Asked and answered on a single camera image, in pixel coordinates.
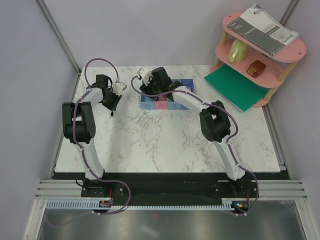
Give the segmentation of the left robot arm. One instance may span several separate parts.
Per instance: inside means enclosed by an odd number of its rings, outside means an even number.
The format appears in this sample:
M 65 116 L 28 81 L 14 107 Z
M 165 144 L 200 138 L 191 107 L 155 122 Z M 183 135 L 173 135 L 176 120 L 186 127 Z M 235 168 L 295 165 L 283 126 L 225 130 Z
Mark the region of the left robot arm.
M 102 105 L 111 113 L 115 112 L 126 88 L 125 83 L 113 82 L 109 76 L 98 74 L 95 83 L 89 85 L 78 100 L 62 104 L 63 135 L 79 152 L 85 170 L 82 189 L 88 190 L 92 186 L 92 191 L 99 197 L 109 193 L 110 185 L 102 180 L 105 169 L 95 147 L 97 127 L 93 109 Z

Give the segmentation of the teal blue drawer box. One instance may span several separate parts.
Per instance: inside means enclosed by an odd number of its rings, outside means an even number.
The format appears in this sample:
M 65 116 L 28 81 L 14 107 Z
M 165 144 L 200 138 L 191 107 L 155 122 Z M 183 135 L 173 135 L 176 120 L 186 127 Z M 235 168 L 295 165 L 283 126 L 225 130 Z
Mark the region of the teal blue drawer box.
M 169 98 L 167 100 L 168 100 L 168 110 L 181 110 L 181 107 L 182 107 L 181 104 L 175 101 L 172 101 Z

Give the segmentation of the light blue drawer box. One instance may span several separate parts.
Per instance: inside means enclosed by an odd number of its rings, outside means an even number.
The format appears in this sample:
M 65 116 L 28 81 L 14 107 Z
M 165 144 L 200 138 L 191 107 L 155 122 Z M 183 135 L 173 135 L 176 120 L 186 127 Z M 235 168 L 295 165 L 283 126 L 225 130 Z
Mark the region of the light blue drawer box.
M 140 106 L 143 110 L 152 111 L 156 109 L 155 102 L 145 95 L 143 90 L 140 90 L 142 95 L 140 96 Z

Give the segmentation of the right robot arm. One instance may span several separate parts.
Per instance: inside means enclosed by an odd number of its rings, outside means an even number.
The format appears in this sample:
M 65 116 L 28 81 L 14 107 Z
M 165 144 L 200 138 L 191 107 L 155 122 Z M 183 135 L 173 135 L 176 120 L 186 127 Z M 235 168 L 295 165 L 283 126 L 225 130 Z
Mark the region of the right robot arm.
M 250 187 L 249 171 L 242 165 L 230 142 L 231 123 L 235 119 L 225 110 L 221 101 L 209 103 L 179 81 L 172 81 L 163 67 L 153 70 L 140 68 L 137 78 L 143 80 L 140 94 L 150 99 L 163 96 L 198 113 L 203 136 L 214 144 L 224 163 L 229 181 L 229 191 L 235 197 L 242 196 Z

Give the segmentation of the purple drawer box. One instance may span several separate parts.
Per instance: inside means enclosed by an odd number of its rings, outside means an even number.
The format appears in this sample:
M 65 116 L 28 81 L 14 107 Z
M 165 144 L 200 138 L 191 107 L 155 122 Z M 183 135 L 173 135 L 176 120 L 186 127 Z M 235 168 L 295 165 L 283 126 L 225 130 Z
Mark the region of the purple drawer box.
M 195 89 L 195 84 L 193 79 L 187 79 L 187 78 L 182 78 L 180 79 L 180 82 L 182 83 L 183 86 L 185 86 L 189 91 L 192 93 L 196 93 Z

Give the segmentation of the pink drawer box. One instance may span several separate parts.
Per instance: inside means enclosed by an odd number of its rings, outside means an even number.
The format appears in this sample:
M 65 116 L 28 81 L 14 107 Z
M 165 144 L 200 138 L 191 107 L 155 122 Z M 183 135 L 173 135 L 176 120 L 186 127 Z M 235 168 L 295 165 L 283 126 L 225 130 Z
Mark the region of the pink drawer box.
M 167 110 L 168 109 L 168 99 L 164 96 L 159 96 L 154 101 L 155 109 L 156 110 Z

